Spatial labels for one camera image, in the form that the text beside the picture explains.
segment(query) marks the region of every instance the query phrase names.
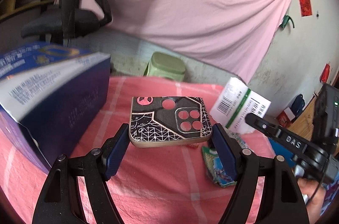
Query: green and blue packet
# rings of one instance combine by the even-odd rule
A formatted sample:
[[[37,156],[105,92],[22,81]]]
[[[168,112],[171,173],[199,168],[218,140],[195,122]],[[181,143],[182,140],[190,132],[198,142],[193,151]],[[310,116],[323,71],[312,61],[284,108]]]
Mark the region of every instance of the green and blue packet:
[[[231,132],[230,130],[226,130],[226,133],[230,138],[235,139],[241,148],[249,148],[238,133]],[[214,148],[203,146],[201,152],[207,168],[207,176],[213,181],[213,183],[222,188],[232,186],[237,183],[225,172],[218,153]]]

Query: chair seat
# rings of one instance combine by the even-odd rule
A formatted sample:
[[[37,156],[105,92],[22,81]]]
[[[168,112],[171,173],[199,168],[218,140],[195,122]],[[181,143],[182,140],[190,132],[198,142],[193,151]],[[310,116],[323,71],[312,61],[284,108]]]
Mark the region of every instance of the chair seat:
[[[100,28],[94,12],[75,9],[75,37],[85,36]],[[21,30],[21,37],[45,34],[62,34],[61,9],[47,10],[37,19],[27,23]]]

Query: blue gripper pad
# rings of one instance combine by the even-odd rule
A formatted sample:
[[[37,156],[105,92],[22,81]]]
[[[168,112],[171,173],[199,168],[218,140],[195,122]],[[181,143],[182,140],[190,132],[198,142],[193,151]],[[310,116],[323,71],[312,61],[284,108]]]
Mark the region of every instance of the blue gripper pad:
[[[212,130],[213,130],[212,141],[216,148],[222,166],[226,174],[229,175],[233,179],[233,181],[236,181],[238,177],[238,172],[236,170],[236,160],[224,138],[228,137],[228,135],[224,130],[223,133],[225,136],[223,136],[223,133],[220,131],[218,125],[216,124],[213,125]]]
[[[112,138],[116,144],[114,145],[110,154],[107,156],[107,167],[105,173],[103,174],[106,181],[108,181],[112,176],[116,175],[122,158],[126,153],[130,142],[128,128],[128,124],[123,124],[116,135]]]

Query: green stripe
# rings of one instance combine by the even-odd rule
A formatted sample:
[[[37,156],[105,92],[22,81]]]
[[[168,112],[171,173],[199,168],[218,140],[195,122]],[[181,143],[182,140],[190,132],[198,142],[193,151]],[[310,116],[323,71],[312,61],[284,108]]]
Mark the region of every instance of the green stripe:
[[[240,112],[241,108],[244,106],[245,101],[247,100],[247,98],[249,97],[251,93],[251,89],[247,89],[246,94],[244,95],[244,97],[242,98],[240,104],[238,105],[236,111],[234,112],[234,114],[232,115],[231,119],[229,119],[228,123],[225,125],[226,128],[229,128],[232,124],[232,122],[234,121],[234,119],[237,117],[238,113]]]

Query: human hand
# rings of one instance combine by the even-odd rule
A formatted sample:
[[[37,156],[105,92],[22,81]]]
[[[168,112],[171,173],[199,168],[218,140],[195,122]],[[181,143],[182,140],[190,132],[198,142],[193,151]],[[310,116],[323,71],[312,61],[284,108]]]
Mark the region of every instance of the human hand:
[[[318,186],[318,182],[315,180],[307,180],[303,178],[298,179],[298,185],[303,195],[307,195],[309,198],[313,195]],[[320,186],[317,193],[311,201],[307,203],[306,209],[310,224],[316,223],[320,217],[320,210],[324,203],[326,190]]]

